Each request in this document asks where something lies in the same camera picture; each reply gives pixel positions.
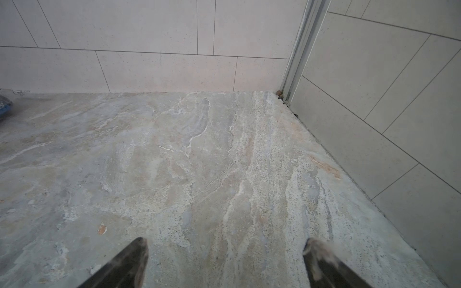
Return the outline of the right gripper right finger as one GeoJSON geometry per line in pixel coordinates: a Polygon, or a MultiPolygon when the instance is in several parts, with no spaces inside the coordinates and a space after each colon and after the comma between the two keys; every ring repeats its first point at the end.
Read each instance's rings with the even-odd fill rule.
{"type": "Polygon", "coordinates": [[[372,288],[321,239],[309,238],[306,241],[303,260],[311,288],[372,288]]]}

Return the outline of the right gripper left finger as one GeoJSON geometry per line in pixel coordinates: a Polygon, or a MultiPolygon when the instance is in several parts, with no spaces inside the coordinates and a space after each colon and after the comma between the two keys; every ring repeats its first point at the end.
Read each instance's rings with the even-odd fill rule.
{"type": "Polygon", "coordinates": [[[141,288],[148,253],[147,239],[138,237],[78,288],[141,288]]]}

